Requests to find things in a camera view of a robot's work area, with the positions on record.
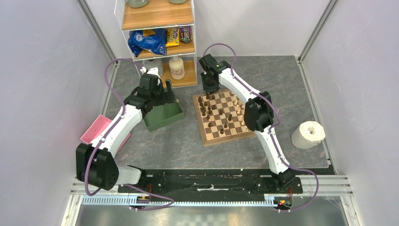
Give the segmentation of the wooden chess board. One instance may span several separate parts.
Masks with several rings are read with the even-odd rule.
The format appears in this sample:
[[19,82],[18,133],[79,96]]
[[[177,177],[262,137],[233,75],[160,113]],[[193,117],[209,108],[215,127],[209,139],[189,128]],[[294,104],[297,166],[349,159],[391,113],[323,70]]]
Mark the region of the wooden chess board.
[[254,137],[244,122],[244,105],[228,89],[192,97],[204,146]]

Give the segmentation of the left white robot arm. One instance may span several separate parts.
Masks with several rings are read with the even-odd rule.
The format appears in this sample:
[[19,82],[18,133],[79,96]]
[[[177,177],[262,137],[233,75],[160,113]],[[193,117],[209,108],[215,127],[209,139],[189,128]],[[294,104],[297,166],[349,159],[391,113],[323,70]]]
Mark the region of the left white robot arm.
[[131,130],[155,106],[176,102],[170,79],[162,81],[155,73],[144,73],[139,86],[122,102],[122,107],[103,133],[88,144],[81,143],[76,148],[77,179],[98,190],[111,190],[115,185],[129,184],[136,192],[143,192],[148,180],[141,176],[141,169],[133,166],[118,167],[115,155]]

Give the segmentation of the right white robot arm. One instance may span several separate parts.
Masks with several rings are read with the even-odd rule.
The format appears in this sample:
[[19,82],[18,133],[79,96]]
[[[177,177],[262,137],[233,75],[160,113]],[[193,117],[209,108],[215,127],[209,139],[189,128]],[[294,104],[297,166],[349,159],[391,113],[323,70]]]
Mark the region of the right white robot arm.
[[253,88],[232,69],[230,64],[226,61],[217,62],[211,54],[200,58],[199,63],[203,69],[201,79],[205,93],[216,93],[223,85],[245,105],[244,122],[262,144],[271,170],[271,186],[278,193],[285,192],[290,188],[295,174],[288,167],[274,130],[273,119],[276,109],[271,104],[270,94]]

